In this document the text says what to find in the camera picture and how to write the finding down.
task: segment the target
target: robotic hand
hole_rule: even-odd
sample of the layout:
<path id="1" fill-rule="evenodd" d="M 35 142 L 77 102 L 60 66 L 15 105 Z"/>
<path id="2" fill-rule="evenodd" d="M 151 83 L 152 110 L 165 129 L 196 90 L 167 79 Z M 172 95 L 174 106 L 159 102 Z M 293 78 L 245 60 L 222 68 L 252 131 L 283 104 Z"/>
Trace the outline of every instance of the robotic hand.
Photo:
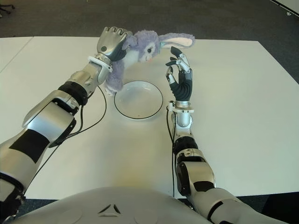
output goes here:
<path id="1" fill-rule="evenodd" d="M 173 147 L 176 158 L 176 176 L 178 191 L 186 196 L 194 209 L 205 219 L 214 224 L 250 224 L 283 222 L 264 216 L 224 189 L 215 187 L 213 171 L 203 153 L 198 149 L 191 132 L 194 110 L 190 107 L 192 93 L 192 69 L 184 53 L 172 47 L 171 57 L 166 78 L 176 99 L 171 101 L 169 110 L 172 111 Z M 171 65 L 178 66 L 178 83 L 173 77 Z"/>
<path id="2" fill-rule="evenodd" d="M 87 103 L 88 96 L 112 71 L 111 61 L 122 59 L 122 49 L 131 32 L 116 27 L 104 28 L 96 57 L 77 71 L 58 90 L 53 91 L 25 117 L 23 130 L 0 144 L 1 223 L 15 215 L 48 147 L 60 145 L 76 124 L 74 115 Z"/>

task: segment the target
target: stuffed bunny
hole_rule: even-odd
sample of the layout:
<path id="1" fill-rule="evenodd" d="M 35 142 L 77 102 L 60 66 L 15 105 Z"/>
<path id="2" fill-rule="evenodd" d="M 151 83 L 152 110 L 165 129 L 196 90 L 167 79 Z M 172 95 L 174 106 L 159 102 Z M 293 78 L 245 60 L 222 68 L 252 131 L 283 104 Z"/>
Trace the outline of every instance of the stuffed bunny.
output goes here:
<path id="1" fill-rule="evenodd" d="M 136 62 L 146 62 L 160 53 L 161 48 L 188 48 L 194 44 L 195 37 L 190 34 L 158 35 L 155 31 L 138 31 L 126 39 L 122 49 L 126 49 L 126 56 L 112 62 L 113 71 L 105 81 L 106 92 L 113 96 L 122 89 L 124 70 Z"/>

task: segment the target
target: dark floor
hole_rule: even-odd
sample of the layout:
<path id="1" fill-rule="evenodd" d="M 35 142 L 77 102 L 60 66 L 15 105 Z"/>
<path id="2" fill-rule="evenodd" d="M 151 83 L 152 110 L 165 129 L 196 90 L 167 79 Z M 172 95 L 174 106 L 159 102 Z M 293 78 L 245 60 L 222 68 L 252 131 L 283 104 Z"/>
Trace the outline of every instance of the dark floor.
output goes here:
<path id="1" fill-rule="evenodd" d="M 185 32 L 197 39 L 253 40 L 299 83 L 299 18 L 287 16 L 270 0 L 0 1 L 16 6 L 10 15 L 1 12 L 0 37 L 99 36 L 105 26 L 118 26 L 133 32 Z M 261 212 L 269 196 L 240 198 Z M 28 200 L 20 214 L 49 202 Z"/>

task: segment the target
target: white bowl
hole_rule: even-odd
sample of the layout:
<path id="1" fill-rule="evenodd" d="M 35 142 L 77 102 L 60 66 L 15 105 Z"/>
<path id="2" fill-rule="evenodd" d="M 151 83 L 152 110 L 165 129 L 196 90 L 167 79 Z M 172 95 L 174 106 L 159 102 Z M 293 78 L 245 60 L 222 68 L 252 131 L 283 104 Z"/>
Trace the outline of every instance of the white bowl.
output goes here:
<path id="1" fill-rule="evenodd" d="M 163 96 L 153 84 L 133 81 L 124 84 L 114 97 L 116 109 L 132 119 L 146 119 L 155 115 L 162 107 Z"/>

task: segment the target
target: robot forearm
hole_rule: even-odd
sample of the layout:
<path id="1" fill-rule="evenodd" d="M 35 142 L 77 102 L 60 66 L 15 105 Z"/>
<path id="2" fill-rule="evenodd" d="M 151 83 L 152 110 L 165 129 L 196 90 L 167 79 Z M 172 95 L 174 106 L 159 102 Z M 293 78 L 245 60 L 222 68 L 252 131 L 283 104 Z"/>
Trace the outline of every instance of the robot forearm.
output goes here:
<path id="1" fill-rule="evenodd" d="M 98 42 L 98 54 L 77 71 L 58 90 L 50 93 L 25 117 L 23 130 L 0 144 L 1 222 L 14 215 L 24 200 L 42 160 L 45 149 L 60 145 L 76 125 L 74 115 L 87 103 L 88 96 L 112 71 L 110 61 L 126 54 L 123 42 L 130 32 L 105 28 Z"/>
<path id="2" fill-rule="evenodd" d="M 176 64 L 179 70 L 179 83 L 172 76 L 172 67 L 166 73 L 176 98 L 174 103 L 170 102 L 169 110 L 173 112 L 172 151 L 177 164 L 178 191 L 187 197 L 199 214 L 214 224 L 284 223 L 256 212 L 228 191 L 215 187 L 213 170 L 198 149 L 191 131 L 191 113 L 194 112 L 189 101 L 192 69 L 180 50 L 172 48 L 171 52 L 178 60 L 172 60 L 166 65 Z"/>

